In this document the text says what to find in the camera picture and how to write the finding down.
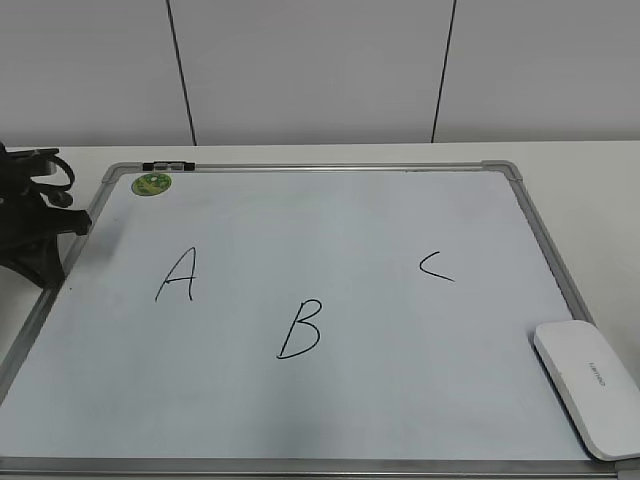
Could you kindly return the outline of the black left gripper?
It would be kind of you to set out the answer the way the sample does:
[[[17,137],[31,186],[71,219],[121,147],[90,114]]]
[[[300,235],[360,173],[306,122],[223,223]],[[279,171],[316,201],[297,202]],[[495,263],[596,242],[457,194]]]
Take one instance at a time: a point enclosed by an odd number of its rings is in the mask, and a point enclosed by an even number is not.
[[[85,210],[46,206],[35,187],[32,178],[51,175],[58,152],[8,151],[1,144],[1,265],[42,289],[60,287],[66,278],[54,235],[82,236],[92,226]]]

